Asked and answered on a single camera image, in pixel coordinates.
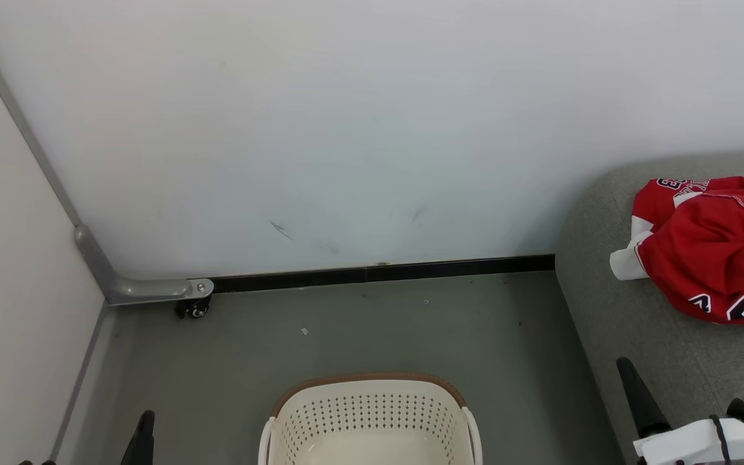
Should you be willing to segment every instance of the caster wheel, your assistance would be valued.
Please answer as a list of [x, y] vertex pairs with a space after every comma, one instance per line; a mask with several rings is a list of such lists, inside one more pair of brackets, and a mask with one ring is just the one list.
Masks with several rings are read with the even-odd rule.
[[178, 318], [183, 320], [186, 316], [189, 318], [203, 318], [209, 312], [209, 304], [212, 301], [212, 297], [198, 298], [197, 300], [180, 300], [177, 302], [174, 310], [177, 312]]

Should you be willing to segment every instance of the basket handle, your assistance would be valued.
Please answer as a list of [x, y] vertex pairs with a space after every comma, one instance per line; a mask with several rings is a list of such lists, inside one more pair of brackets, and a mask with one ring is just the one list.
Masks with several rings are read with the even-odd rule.
[[274, 426], [275, 418], [269, 417], [269, 421], [263, 427], [263, 433], [260, 435], [260, 449], [257, 453], [257, 465], [267, 465], [269, 463], [269, 438], [271, 438], [271, 427]]
[[473, 417], [470, 409], [461, 407], [461, 410], [464, 412], [464, 416], [467, 417], [467, 426], [470, 427], [470, 441], [472, 441], [473, 446], [473, 463], [475, 463], [475, 465], [483, 465], [484, 455], [481, 450], [481, 435], [479, 435], [478, 432], [478, 424], [475, 423], [475, 417]]

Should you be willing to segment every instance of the metal bracket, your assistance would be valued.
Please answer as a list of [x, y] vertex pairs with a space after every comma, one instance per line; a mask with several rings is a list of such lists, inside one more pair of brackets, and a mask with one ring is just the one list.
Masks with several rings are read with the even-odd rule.
[[214, 291], [212, 280], [133, 280], [118, 274], [85, 224], [74, 229], [74, 241], [109, 305], [189, 300]]

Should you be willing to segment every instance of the gray fabric upholstery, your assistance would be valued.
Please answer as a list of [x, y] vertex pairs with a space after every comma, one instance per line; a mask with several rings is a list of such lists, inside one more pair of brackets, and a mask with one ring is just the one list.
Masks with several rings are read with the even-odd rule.
[[620, 168], [588, 189], [564, 224], [555, 270], [628, 463], [637, 433], [617, 357], [632, 360], [671, 426], [724, 415], [734, 397], [744, 400], [744, 327], [679, 314], [650, 280], [620, 282], [608, 264], [628, 243], [633, 198], [649, 179], [724, 176], [744, 176], [744, 155]]

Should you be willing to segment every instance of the white plastic basket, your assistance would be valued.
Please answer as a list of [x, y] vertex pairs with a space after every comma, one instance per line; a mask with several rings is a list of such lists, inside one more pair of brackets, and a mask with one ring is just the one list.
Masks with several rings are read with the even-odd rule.
[[481, 437], [445, 380], [372, 373], [304, 383], [263, 427], [258, 465], [482, 465]]

